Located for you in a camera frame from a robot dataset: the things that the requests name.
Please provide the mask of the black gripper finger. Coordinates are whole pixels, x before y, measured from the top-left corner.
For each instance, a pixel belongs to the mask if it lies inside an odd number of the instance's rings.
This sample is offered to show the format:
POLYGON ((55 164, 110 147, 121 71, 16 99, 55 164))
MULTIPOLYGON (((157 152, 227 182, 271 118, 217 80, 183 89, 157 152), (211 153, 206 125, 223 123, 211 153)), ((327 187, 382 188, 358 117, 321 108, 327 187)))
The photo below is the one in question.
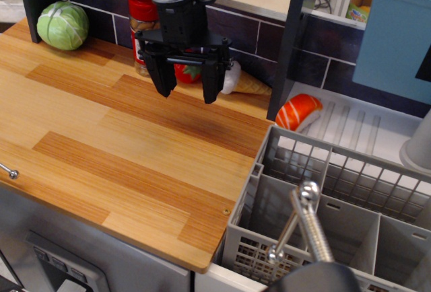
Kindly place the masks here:
POLYGON ((166 57, 160 54, 143 54, 147 71, 159 94, 167 98, 176 87, 174 65, 166 61, 166 57))
POLYGON ((203 96, 206 104, 216 101, 224 85, 225 68, 217 60, 206 60, 201 70, 203 96))

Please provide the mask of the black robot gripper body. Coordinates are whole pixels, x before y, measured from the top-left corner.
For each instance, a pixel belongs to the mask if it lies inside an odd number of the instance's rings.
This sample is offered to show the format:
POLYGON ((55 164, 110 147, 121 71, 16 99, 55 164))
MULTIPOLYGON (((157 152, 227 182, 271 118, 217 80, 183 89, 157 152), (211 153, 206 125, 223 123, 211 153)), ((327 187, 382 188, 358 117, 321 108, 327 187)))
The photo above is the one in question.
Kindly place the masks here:
POLYGON ((151 0, 158 12, 157 28, 135 33, 143 54, 160 54, 168 63, 203 65, 217 60, 232 66, 231 40, 208 29, 204 0, 151 0))

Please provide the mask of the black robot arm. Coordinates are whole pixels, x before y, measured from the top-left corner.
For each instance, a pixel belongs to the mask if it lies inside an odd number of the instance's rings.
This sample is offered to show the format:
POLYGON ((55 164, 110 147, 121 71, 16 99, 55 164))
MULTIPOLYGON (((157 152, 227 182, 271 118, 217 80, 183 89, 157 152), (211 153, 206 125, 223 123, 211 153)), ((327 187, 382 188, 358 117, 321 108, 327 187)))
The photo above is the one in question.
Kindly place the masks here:
POLYGON ((232 66, 231 39, 208 28, 206 7, 216 0, 152 0, 158 10, 160 28, 140 31, 140 57, 159 94, 167 98, 176 87, 176 64, 201 68, 203 97, 216 101, 225 73, 232 66))

